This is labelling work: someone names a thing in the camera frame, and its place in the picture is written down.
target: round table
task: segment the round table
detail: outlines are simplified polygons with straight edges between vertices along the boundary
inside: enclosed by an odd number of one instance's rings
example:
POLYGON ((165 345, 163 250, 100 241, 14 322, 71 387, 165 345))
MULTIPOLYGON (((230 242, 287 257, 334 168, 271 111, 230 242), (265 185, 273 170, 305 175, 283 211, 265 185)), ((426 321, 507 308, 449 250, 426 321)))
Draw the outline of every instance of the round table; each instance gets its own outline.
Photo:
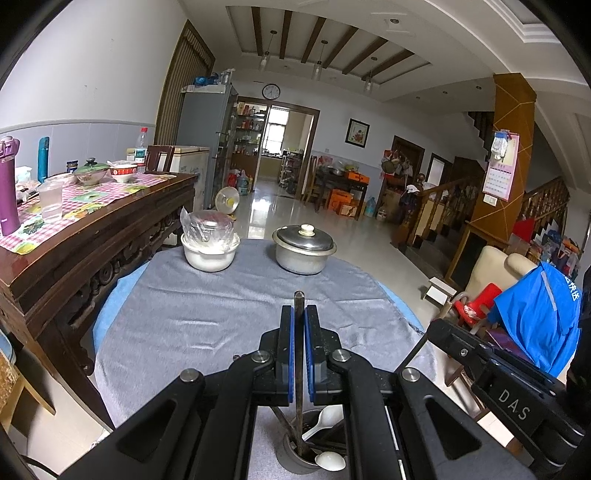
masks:
MULTIPOLYGON (((374 367, 392 371, 420 338, 366 272, 330 257, 321 273, 295 275, 275 262, 274 244, 266 240, 244 239, 221 272, 195 270, 183 249, 174 248, 156 254, 136 276, 126 296, 118 286, 105 304, 106 310, 109 303, 119 309, 96 355, 98 389, 116 426, 181 370, 193 367, 207 375, 226 369, 233 355, 256 350, 261 335, 279 326, 281 306, 293 304, 296 290, 317 306, 321 327, 336 331, 344 348, 374 367)), ((411 364, 434 379, 434 361, 426 345, 411 364)), ((312 408, 306 397, 305 410, 312 408)), ((284 410, 293 416, 293 405, 284 410)), ((249 479, 298 477, 275 458, 281 438, 270 408, 260 407, 249 479)), ((348 472, 318 471, 308 478, 348 478, 348 472)))

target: white spoon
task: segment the white spoon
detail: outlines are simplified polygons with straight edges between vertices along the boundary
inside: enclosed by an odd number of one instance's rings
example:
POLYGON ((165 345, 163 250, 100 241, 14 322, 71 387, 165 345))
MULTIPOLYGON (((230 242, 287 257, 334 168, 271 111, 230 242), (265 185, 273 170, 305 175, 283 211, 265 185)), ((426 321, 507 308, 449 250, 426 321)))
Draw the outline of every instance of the white spoon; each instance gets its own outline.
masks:
POLYGON ((323 429, 331 429, 338 422, 343 420, 343 406, 342 405, 328 405, 324 407, 318 417, 318 423, 310 430, 301 436, 301 439, 306 441, 312 437, 316 432, 323 429))
POLYGON ((338 472, 345 468, 345 459, 336 452, 322 452, 316 455, 316 465, 329 472, 338 472))

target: checkered tablecloth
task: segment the checkered tablecloth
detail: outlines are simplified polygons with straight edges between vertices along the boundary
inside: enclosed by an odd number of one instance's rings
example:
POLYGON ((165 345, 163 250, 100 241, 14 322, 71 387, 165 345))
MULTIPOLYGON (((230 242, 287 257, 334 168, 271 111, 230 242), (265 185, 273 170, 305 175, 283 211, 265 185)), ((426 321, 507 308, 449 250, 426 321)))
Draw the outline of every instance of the checkered tablecloth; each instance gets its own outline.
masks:
POLYGON ((62 217, 55 223, 43 221, 39 199, 36 198, 18 208, 21 226, 8 236, 0 235, 0 247, 25 255, 86 215, 170 178, 174 176, 138 174, 132 183, 117 183, 107 175, 98 185, 65 187, 61 194, 62 217))

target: wooden pillar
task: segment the wooden pillar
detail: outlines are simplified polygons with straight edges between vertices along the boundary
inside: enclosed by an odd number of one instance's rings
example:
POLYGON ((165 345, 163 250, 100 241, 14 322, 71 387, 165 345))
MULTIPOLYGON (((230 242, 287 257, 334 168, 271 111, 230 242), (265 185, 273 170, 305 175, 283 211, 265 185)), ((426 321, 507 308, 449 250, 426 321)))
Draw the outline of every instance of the wooden pillar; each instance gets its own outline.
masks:
POLYGON ((517 165, 509 200, 498 199, 496 206, 483 201, 480 192, 471 225, 492 237, 509 241, 513 225, 521 210, 525 182, 530 169, 531 148, 534 139, 535 92, 521 73, 494 75, 495 131, 509 130, 519 134, 517 165))

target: calendar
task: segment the calendar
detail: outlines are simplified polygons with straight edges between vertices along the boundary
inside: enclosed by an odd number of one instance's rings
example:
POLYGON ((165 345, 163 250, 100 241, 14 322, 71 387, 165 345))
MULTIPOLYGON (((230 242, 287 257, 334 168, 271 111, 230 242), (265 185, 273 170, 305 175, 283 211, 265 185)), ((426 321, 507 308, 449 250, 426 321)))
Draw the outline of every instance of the calendar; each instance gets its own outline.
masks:
POLYGON ((509 200, 513 176, 517 165, 517 151, 519 149, 519 135, 511 134, 505 157, 491 161, 488 164, 486 179, 482 191, 502 200, 509 200))

